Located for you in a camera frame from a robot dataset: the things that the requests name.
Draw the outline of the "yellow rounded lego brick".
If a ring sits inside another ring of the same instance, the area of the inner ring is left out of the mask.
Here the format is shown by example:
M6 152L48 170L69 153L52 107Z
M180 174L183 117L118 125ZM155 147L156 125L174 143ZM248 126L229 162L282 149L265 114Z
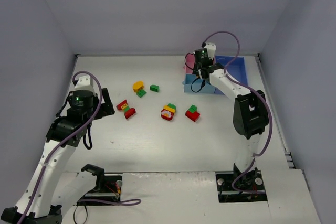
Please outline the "yellow rounded lego brick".
M140 90L144 89L143 81L137 81L133 84L132 89L135 93L139 92Z

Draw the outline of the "green rounded lego brick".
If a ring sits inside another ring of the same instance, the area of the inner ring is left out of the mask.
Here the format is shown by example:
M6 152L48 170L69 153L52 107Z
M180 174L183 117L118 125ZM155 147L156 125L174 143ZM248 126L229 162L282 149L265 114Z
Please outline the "green rounded lego brick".
M152 84L152 85L150 85L150 90L153 91L153 92L159 92L160 87L158 85Z

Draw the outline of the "green square lego brick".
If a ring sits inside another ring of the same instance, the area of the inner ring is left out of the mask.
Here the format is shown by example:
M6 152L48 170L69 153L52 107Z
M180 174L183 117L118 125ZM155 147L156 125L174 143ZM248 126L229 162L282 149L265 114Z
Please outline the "green square lego brick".
M147 92L144 89L140 89L136 94L139 98L142 98L147 94Z

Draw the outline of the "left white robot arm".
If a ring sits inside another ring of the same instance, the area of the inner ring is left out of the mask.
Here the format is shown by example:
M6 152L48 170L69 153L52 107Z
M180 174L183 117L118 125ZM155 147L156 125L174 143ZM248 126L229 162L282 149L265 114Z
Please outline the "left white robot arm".
M100 94L87 89L71 91L67 103L70 108L66 115L58 115L47 132L44 152L26 191L14 207L4 209L2 221L61 223L69 208L84 193L102 187L104 169L87 164L74 189L69 189L65 195L54 196L64 167L79 143L92 149L92 122L115 113L106 88L101 89Z

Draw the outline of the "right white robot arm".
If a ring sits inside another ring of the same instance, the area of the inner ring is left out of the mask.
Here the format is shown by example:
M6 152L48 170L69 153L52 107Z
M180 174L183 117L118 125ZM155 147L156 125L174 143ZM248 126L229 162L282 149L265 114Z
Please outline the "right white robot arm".
M258 145L265 128L269 126L270 142L272 135L272 118L270 108L263 91L255 90L236 80L220 63L213 63L210 57L212 50L204 47L193 52L195 63L193 72L198 78L219 89L234 102L233 126L242 136L234 170L240 173L249 172L255 158L262 156L266 147L258 152Z

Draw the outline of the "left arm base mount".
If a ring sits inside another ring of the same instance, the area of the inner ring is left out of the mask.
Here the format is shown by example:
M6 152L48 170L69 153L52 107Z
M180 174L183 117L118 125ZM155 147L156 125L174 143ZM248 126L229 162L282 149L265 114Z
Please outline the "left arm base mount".
M121 201L122 174L107 173L104 182L99 190L88 191L82 199L92 199L93 201L77 202L76 206L110 206L106 202Z

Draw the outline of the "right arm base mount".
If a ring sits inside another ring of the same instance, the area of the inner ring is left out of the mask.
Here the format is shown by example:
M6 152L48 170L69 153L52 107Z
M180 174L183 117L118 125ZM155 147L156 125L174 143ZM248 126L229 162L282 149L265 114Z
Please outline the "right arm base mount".
M226 203L266 202L268 200L261 171L249 172L245 177L232 183L236 175L233 172L215 173L217 182L218 201Z

